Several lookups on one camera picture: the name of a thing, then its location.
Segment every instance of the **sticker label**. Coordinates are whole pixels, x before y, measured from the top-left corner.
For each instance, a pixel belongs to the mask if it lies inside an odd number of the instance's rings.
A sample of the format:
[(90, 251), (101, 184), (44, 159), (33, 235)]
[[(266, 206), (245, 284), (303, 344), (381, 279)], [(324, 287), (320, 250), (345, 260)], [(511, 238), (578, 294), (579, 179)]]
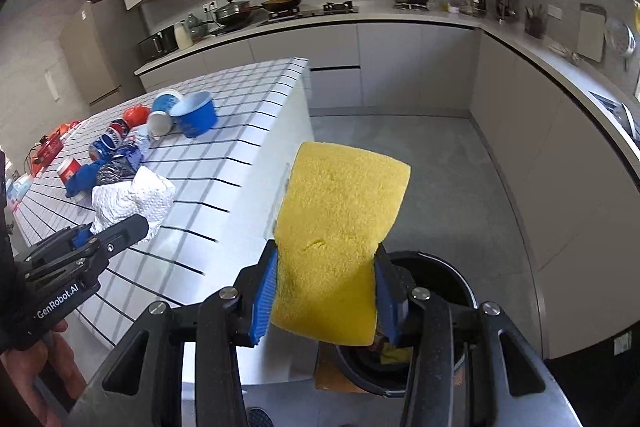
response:
[(631, 331), (627, 331), (613, 341), (613, 356), (631, 349)]
[(49, 304), (47, 304), (45, 308), (39, 310), (36, 315), (38, 316), (39, 319), (43, 319), (44, 317), (49, 315), (53, 310), (55, 310), (58, 306), (60, 306), (60, 304), (66, 301), (71, 295), (73, 295), (74, 293), (78, 293), (79, 291), (80, 291), (80, 288), (78, 288), (78, 285), (72, 284), (71, 288), (69, 288), (68, 290), (64, 290), (55, 299), (53, 299), (52, 301), (49, 301)]

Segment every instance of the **refrigerator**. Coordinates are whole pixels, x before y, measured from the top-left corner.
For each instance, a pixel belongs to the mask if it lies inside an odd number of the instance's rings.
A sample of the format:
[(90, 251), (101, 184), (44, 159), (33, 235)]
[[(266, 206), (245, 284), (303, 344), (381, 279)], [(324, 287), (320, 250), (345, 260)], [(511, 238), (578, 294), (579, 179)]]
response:
[(65, 25), (60, 46), (91, 114), (145, 93), (134, 71), (146, 36), (140, 11), (127, 11), (124, 0), (87, 1)]

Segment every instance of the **human hand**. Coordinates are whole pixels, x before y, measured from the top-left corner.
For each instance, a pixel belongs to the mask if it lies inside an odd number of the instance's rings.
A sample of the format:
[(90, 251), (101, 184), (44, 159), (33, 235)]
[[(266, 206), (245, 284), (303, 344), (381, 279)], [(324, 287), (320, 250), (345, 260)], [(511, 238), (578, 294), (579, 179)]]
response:
[(60, 375), (66, 392), (71, 398), (78, 399), (86, 387), (84, 377), (74, 362), (74, 352), (60, 335), (66, 331), (66, 328), (68, 328), (66, 321), (61, 321), (52, 329), (50, 348), (47, 348), (43, 341), (38, 341), (26, 351), (11, 349), (0, 356), (7, 374), (22, 399), (46, 427), (62, 427), (60, 419), (49, 410), (40, 393), (33, 386), (47, 360)]

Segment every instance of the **red basket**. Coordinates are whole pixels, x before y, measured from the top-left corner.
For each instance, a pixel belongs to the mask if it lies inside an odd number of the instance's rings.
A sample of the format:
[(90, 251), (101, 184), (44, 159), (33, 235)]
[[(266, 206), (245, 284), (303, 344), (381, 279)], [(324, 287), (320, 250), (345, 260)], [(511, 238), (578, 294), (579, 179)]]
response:
[(47, 138), (40, 146), (38, 151), (33, 155), (33, 149), (29, 153), (29, 167), (31, 175), (35, 176), (40, 171), (44, 171), (56, 156), (62, 151), (63, 144), (60, 139), (60, 133), (56, 131)]

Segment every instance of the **yellow cloth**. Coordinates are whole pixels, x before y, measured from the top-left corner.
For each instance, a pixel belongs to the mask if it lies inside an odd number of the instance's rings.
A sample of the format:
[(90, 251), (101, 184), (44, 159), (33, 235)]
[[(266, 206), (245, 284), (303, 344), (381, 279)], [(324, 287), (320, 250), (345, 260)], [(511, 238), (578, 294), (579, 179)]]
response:
[(410, 167), (373, 152), (304, 142), (278, 220), (271, 322), (332, 344), (376, 331), (373, 256), (396, 220)]

